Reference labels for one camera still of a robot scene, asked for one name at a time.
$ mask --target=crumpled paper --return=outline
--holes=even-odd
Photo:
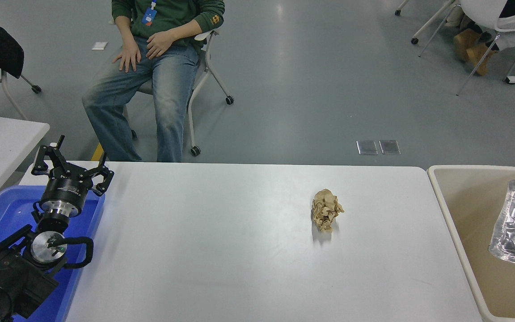
[[[323,189],[315,194],[313,204],[311,206],[313,212],[313,221],[321,232],[333,232],[331,224],[340,212],[345,212],[339,202],[337,196],[333,195],[329,189]]]

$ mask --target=beige bin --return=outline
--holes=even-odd
[[[515,264],[488,252],[515,167],[434,165],[427,173],[482,318],[515,322]]]

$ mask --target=brown boot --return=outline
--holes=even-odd
[[[482,59],[482,56],[484,55],[484,53],[487,50],[488,50],[488,47],[486,47],[486,45],[484,45],[483,43],[481,43],[480,45],[476,45],[472,48],[466,49],[466,53],[468,54],[468,57],[470,58],[468,63],[472,64],[472,66],[476,66],[476,64],[478,64],[480,59]],[[498,51],[490,51],[488,53],[488,55],[486,55],[486,58],[482,62],[482,65],[480,65],[478,67],[478,69],[476,69],[476,74],[478,74],[480,76],[484,76],[484,75],[488,74],[488,67],[486,66],[486,64],[488,63],[488,61],[490,60],[492,55],[494,55],[497,52]]]
[[[468,55],[466,49],[476,45],[476,42],[480,39],[480,34],[472,29],[466,29],[460,34],[455,35],[452,39],[454,41],[454,53],[461,61],[468,61]]]

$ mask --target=knee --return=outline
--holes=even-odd
[[[82,95],[82,98],[81,98],[81,101],[82,101],[82,106],[84,107],[85,110],[89,110],[90,108],[92,108],[92,106],[94,106],[94,102],[95,102],[95,94],[94,94],[94,91],[92,90],[92,88],[88,88],[84,94]]]

